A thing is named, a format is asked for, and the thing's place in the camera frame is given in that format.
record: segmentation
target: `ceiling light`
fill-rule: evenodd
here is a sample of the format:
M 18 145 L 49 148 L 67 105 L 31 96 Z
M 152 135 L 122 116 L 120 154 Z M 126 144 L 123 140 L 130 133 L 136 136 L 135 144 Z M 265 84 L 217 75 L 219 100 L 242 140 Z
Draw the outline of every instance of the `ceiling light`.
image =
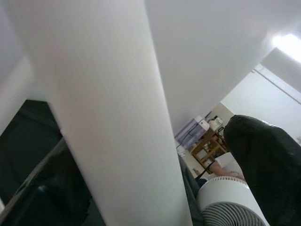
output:
M 289 34 L 282 38 L 275 38 L 274 43 L 276 47 L 293 58 L 294 60 L 301 63 L 301 40 L 296 36 Z

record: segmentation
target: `shelving unit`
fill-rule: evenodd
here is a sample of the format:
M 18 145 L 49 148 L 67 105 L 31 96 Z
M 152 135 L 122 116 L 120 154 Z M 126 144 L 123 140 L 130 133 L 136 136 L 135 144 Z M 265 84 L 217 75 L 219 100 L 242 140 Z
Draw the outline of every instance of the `shelving unit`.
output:
M 211 129 L 204 137 L 192 148 L 190 153 L 205 169 L 215 158 L 227 153 L 225 142 L 221 136 L 214 133 Z

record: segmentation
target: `electric fan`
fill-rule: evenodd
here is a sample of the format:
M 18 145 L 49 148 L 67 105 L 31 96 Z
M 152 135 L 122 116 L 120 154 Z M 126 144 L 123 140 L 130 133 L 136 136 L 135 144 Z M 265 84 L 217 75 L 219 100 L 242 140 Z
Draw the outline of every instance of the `electric fan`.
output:
M 198 192 L 206 226 L 269 226 L 249 186 L 234 177 L 216 177 Z

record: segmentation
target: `white ceiling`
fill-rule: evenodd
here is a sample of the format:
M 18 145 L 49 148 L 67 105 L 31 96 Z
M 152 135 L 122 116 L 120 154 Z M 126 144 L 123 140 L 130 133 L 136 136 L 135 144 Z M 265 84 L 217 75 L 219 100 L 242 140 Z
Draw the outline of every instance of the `white ceiling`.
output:
M 295 0 L 147 0 L 174 132 L 205 116 L 300 21 Z
M 301 25 L 292 31 L 292 34 L 301 39 Z M 276 48 L 261 64 L 301 92 L 301 63 Z

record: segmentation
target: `dark fabric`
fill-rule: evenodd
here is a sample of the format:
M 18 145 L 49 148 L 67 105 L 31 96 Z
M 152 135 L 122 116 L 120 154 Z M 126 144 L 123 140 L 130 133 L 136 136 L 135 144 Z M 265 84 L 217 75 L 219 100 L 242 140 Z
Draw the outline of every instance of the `dark fabric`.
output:
M 198 179 L 197 184 L 201 188 L 207 182 L 206 179 Z
M 187 195 L 188 205 L 190 209 L 191 219 L 193 226 L 203 226 L 203 215 L 198 206 L 197 195 L 199 191 L 199 185 L 193 178 L 190 170 L 188 169 L 184 160 L 179 156 L 179 162 L 181 166 L 182 177 L 184 181 L 185 191 Z
M 0 198 L 5 204 L 61 137 L 48 104 L 26 100 L 0 136 Z
M 91 195 L 62 139 L 41 161 L 0 215 L 1 226 L 80 226 Z M 100 214 L 95 218 L 105 225 Z
M 301 147 L 283 129 L 242 115 L 224 137 L 270 225 L 300 226 Z

